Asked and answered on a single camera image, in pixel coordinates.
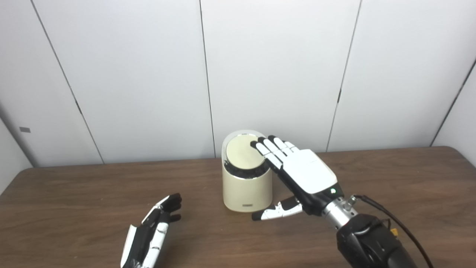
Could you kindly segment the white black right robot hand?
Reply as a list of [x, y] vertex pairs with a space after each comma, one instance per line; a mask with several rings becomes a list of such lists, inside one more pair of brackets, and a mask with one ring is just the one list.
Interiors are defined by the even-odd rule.
[[344, 197], [335, 173], [310, 149], [299, 149], [277, 136], [259, 137], [250, 146], [291, 191], [292, 197], [253, 212], [252, 220], [289, 217], [300, 212], [321, 217], [327, 205]]

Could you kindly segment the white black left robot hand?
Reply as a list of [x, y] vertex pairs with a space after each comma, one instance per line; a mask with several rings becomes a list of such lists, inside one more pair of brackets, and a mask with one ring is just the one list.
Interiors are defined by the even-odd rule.
[[162, 250], [170, 223], [181, 215], [172, 213], [181, 208], [180, 193], [168, 195], [149, 210], [139, 226], [129, 226], [120, 267], [154, 268]]

